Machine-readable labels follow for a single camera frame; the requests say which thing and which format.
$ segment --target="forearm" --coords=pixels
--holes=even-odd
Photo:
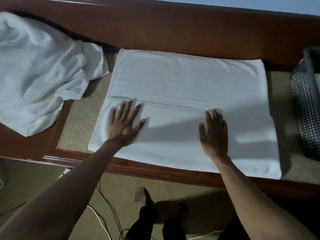
[[[96,153],[30,201],[2,228],[0,238],[67,238],[111,158],[120,148],[117,141],[106,141]]]
[[[251,239],[317,239],[254,185],[228,156],[211,158]]]

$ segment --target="bare foot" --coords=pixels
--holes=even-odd
[[[138,210],[140,210],[141,207],[146,206],[148,204],[154,204],[149,192],[146,190],[145,187],[142,186],[137,187],[136,192],[134,193],[134,202]]]
[[[179,220],[180,223],[183,223],[188,217],[188,205],[185,201],[179,203],[179,209],[175,217]]]

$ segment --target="right hand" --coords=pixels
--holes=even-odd
[[[207,135],[204,124],[199,125],[201,146],[204,153],[211,158],[225,157],[228,152],[228,126],[221,113],[214,109],[212,112],[212,118],[208,111],[205,112],[208,124]]]

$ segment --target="gray plastic basket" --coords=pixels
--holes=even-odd
[[[320,46],[303,51],[303,59],[290,75],[302,149],[306,156],[320,160]]]

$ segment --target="towel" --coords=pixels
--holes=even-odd
[[[24,136],[50,127],[65,100],[108,74],[102,48],[37,20],[0,13],[0,122]]]
[[[205,110],[218,109],[228,123],[228,155],[235,165],[247,176],[280,179],[278,141],[261,60],[122,49],[89,150],[96,151],[106,140],[111,109],[128,99],[134,105],[142,103],[134,126],[142,118],[147,123],[116,157],[218,173],[202,151],[198,132],[199,123],[206,125]]]

